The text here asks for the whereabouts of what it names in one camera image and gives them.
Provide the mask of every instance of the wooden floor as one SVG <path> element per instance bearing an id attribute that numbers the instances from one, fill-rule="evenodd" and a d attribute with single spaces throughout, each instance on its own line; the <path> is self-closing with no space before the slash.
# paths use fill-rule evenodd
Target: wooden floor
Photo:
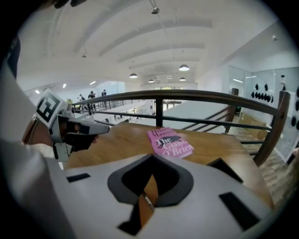
<path id="1" fill-rule="evenodd" d="M 257 140 L 246 129 L 231 127 L 229 134 L 233 134 L 239 140 Z M 261 145 L 243 145 L 248 151 L 257 151 Z M 288 198 L 294 189 L 299 177 L 299 161 L 293 161 L 290 165 L 284 163 L 281 157 L 273 150 L 268 159 L 260 166 L 260 171 L 271 193 L 275 206 L 278 206 L 284 198 Z"/>

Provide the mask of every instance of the white ceiling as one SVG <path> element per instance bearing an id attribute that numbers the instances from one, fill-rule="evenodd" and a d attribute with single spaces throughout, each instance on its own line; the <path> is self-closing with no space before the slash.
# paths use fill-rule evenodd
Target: white ceiling
<path id="1" fill-rule="evenodd" d="M 32 14 L 19 32 L 19 85 L 26 91 L 70 81 L 128 81 L 132 72 L 141 84 L 157 75 L 174 75 L 168 83 L 178 83 L 183 63 L 191 68 L 186 82 L 193 83 L 215 58 L 232 54 L 276 20 L 253 0 L 156 2 L 157 15 L 149 0 L 87 0 Z M 259 12 L 248 20 L 252 8 Z M 231 28 L 239 31 L 236 43 Z"/>

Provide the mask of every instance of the pink book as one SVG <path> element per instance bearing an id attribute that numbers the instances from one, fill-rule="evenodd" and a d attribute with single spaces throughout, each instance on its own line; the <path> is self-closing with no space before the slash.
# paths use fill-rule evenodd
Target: pink book
<path id="1" fill-rule="evenodd" d="M 192 154 L 194 148 L 171 128 L 148 131 L 154 151 L 159 155 L 184 158 Z"/>

